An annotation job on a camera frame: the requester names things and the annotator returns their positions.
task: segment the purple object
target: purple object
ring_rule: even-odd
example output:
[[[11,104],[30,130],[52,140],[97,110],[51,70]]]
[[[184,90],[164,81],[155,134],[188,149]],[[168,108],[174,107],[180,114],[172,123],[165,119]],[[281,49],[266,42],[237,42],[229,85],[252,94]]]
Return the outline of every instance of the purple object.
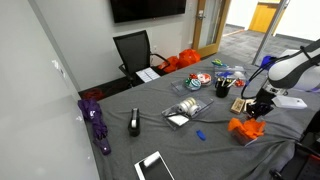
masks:
[[[93,142],[104,155],[110,154],[111,149],[107,140],[108,129],[103,122],[100,105],[94,99],[83,99],[78,101],[78,106],[84,119],[92,123]]]

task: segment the black office chair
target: black office chair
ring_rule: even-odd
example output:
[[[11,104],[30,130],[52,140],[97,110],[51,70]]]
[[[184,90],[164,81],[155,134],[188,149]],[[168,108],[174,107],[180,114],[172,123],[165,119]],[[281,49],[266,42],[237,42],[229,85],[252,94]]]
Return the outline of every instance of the black office chair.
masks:
[[[150,44],[147,31],[139,31],[132,34],[118,36],[113,38],[123,64],[119,69],[126,75],[129,80],[129,86],[136,86],[142,84],[143,81],[136,75],[137,71],[150,67],[150,57],[155,55],[167,62],[168,67],[170,63],[167,59],[159,54],[153,54],[150,51]],[[151,67],[160,76],[166,74],[162,69]]]

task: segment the red bag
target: red bag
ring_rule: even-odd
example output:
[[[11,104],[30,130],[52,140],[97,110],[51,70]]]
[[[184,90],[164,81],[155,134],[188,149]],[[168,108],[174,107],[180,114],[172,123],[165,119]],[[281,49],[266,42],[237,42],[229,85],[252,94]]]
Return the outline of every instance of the red bag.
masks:
[[[95,99],[96,101],[99,101],[99,100],[105,98],[105,94],[99,88],[92,88],[92,89],[86,91],[82,95],[82,99],[91,99],[91,98]]]
[[[179,53],[178,68],[184,68],[200,61],[200,54],[193,49],[186,49]]]
[[[166,73],[171,73],[171,72],[177,70],[177,63],[179,62],[178,57],[177,56],[171,56],[167,60],[170,62],[170,66],[166,67],[168,65],[168,63],[167,62],[163,62],[158,66],[158,68],[162,69],[162,68],[166,67],[166,68],[163,69]]]

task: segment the white wall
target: white wall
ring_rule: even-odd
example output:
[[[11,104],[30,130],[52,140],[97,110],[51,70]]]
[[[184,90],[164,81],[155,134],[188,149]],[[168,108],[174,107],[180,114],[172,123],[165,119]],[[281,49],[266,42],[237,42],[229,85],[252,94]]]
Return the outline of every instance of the white wall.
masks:
[[[320,38],[319,0],[291,0],[275,34],[307,40]]]
[[[258,0],[231,0],[227,24],[244,27],[250,26]]]
[[[68,74],[26,0],[0,1],[0,179],[99,179]]]
[[[124,75],[112,37],[146,29],[151,47],[164,57],[191,46],[197,0],[186,14],[114,24],[109,0],[35,0],[80,90]]]

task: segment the television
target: television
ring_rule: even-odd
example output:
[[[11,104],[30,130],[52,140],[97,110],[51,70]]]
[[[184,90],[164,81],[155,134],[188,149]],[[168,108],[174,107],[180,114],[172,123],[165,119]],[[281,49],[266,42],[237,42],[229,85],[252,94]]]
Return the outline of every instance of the television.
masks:
[[[184,14],[186,0],[110,0],[115,23]]]

